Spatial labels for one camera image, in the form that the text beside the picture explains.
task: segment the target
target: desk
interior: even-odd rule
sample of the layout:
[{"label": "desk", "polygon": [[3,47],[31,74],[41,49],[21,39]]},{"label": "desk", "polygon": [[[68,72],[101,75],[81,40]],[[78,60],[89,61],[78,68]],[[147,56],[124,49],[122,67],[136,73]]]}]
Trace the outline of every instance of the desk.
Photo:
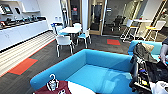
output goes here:
[{"label": "desk", "polygon": [[146,25],[145,24],[142,24],[142,23],[149,23],[148,26],[150,25],[151,22],[153,22],[152,20],[139,20],[139,19],[134,19],[133,20],[134,22],[138,22],[138,32],[137,32],[137,35],[136,37],[141,37],[144,39],[145,35],[146,35],[146,31],[145,31],[145,27]]}]

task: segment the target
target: door frame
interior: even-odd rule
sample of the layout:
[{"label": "door frame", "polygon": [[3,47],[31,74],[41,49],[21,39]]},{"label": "door frame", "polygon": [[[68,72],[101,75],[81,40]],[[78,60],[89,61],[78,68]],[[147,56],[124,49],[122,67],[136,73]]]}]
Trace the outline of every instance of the door frame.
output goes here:
[{"label": "door frame", "polygon": [[[79,0],[80,2],[80,24],[82,25],[82,0]],[[67,0],[67,6],[68,6],[68,20],[69,20],[69,26],[72,27],[72,16],[71,16],[71,4],[70,0]]]},{"label": "door frame", "polygon": [[[102,35],[107,0],[102,0],[102,1],[103,2],[102,2],[102,9],[101,9],[101,16],[100,16],[99,31],[90,30],[90,34]],[[89,4],[88,4],[88,28],[90,28],[90,21],[91,21],[90,15],[91,15],[91,0],[89,0]]]}]

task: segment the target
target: black object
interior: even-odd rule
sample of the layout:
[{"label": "black object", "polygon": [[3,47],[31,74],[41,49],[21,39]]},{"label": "black object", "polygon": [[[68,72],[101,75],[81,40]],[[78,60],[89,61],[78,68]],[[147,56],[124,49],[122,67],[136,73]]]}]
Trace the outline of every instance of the black object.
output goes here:
[{"label": "black object", "polygon": [[152,94],[151,89],[149,86],[149,77],[147,72],[139,72],[139,69],[143,68],[146,70],[146,64],[144,61],[138,62],[140,58],[137,56],[133,56],[131,63],[133,63],[131,74],[132,74],[132,80],[129,84],[129,86],[132,88],[132,92],[138,91],[141,94]]},{"label": "black object", "polygon": [[16,12],[17,12],[18,14],[20,14],[20,11],[19,11],[19,9],[18,9],[18,8],[15,8],[15,10],[16,10]]},{"label": "black object", "polygon": [[13,14],[13,12],[12,12],[12,10],[11,10],[11,8],[9,7],[8,4],[1,4],[0,6],[1,6],[1,8],[2,8],[4,14]]},{"label": "black object", "polygon": [[39,20],[46,20],[46,17],[37,17]]}]

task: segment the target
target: sofa armrest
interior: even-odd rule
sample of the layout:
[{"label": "sofa armrest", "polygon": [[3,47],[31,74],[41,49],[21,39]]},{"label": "sofa armrest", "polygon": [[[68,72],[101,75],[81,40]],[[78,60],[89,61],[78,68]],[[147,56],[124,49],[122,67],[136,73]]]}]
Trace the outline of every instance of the sofa armrest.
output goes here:
[{"label": "sofa armrest", "polygon": [[86,64],[130,72],[132,56],[86,49]]},{"label": "sofa armrest", "polygon": [[133,41],[131,41],[131,44],[130,44],[129,49],[128,49],[128,54],[131,53],[131,52],[133,53],[134,47],[138,42],[153,45],[154,48],[151,51],[151,54],[153,54],[153,55],[159,55],[160,54],[160,49],[162,47],[162,42],[143,41],[143,40],[133,40]]},{"label": "sofa armrest", "polygon": [[49,80],[52,79],[50,78],[51,74],[55,74],[56,79],[58,80],[66,80],[69,76],[78,71],[85,64],[85,52],[80,51],[79,53],[76,53],[73,56],[70,56],[69,58],[37,74],[31,79],[30,84],[34,90],[40,89],[41,87],[46,85]]}]

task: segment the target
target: table top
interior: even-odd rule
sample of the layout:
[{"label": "table top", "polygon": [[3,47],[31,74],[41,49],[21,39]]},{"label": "table top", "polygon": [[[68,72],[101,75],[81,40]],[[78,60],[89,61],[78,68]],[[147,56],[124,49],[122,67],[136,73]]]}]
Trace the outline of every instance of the table top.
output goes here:
[{"label": "table top", "polygon": [[152,20],[140,20],[140,19],[134,19],[135,22],[153,22]]},{"label": "table top", "polygon": [[72,94],[96,94],[92,90],[68,81],[68,88]]},{"label": "table top", "polygon": [[66,27],[66,28],[60,30],[59,32],[61,32],[61,33],[78,33],[80,31],[81,31],[81,29],[79,29],[79,28]]}]

